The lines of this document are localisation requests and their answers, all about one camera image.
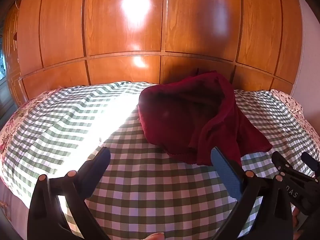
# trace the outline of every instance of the metal screw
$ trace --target metal screw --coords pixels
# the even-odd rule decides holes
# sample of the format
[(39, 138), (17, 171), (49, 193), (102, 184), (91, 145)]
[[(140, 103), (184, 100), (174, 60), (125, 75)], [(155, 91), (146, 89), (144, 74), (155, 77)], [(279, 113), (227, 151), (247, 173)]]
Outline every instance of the metal screw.
[(40, 175), (38, 179), (39, 179), (40, 181), (45, 180), (45, 175), (44, 175), (44, 174)]
[(77, 174), (76, 171), (69, 171), (69, 172), (68, 172), (68, 177), (73, 177), (73, 176), (75, 176), (76, 174)]
[(253, 178), (254, 177), (254, 172), (253, 171), (246, 171), (245, 174), (249, 178)]
[(277, 181), (282, 181), (283, 178), (282, 178), (280, 175), (276, 175), (276, 180), (277, 180)]

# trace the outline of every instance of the pink wall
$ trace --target pink wall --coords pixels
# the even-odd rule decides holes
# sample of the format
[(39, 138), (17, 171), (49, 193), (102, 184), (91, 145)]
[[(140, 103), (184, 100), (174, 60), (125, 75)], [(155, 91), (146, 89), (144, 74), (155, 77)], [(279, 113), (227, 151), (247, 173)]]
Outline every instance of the pink wall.
[(291, 92), (305, 118), (320, 134), (320, 24), (305, 0), (299, 0), (303, 39), (300, 71)]

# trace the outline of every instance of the mattress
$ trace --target mattress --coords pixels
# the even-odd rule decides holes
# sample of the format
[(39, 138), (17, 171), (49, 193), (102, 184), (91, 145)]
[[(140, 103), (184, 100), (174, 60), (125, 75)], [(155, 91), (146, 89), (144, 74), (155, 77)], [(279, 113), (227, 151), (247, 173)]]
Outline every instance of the mattress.
[[(110, 165), (85, 202), (111, 239), (143, 239), (154, 232), (165, 232), (166, 239), (213, 236), (236, 200), (213, 167), (178, 162), (146, 141), (137, 102), (151, 85), (115, 82), (47, 93), (24, 112), (1, 146), (1, 178), (28, 207), (40, 174), (64, 176), (106, 146)], [(271, 154), (277, 150), (296, 170), (313, 176), (300, 155), (306, 151), (318, 160), (318, 148), (287, 106), (269, 91), (235, 90), (235, 96), (240, 110), (273, 145), (268, 153), (244, 156), (243, 169), (274, 177)], [(80, 235), (63, 197), (60, 203), (71, 230)], [(241, 235), (250, 230), (260, 203), (258, 198)]]

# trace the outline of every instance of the maroon garment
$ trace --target maroon garment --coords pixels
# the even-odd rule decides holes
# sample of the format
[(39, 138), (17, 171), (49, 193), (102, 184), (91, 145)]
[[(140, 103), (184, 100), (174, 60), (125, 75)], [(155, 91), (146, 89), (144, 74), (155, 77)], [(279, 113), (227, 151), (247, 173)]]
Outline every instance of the maroon garment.
[(148, 87), (138, 107), (148, 142), (185, 163), (211, 166), (215, 146), (240, 165), (242, 156), (272, 148), (236, 105), (231, 84), (216, 72)]

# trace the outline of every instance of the sunlit bedsheet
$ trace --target sunlit bedsheet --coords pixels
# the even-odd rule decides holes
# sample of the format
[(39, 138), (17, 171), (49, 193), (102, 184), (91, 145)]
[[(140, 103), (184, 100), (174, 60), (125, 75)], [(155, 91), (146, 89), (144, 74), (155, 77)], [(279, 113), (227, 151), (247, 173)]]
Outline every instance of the sunlit bedsheet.
[[(29, 206), (40, 174), (64, 176), (91, 159), (101, 146), (111, 163), (86, 203), (112, 239), (207, 239), (229, 215), (235, 200), (213, 167), (180, 163), (148, 144), (136, 108), (140, 92), (153, 84), (116, 82), (61, 89), (28, 112), (8, 143), (2, 179)], [(268, 91), (235, 91), (241, 111), (269, 139), (273, 149), (242, 158), (244, 170), (272, 178), (271, 153), (278, 150), (295, 169), (312, 175), (300, 161), (307, 151), (318, 159), (314, 141), (286, 106)], [(252, 225), (257, 199), (242, 233)], [(73, 218), (61, 199), (71, 229)]]

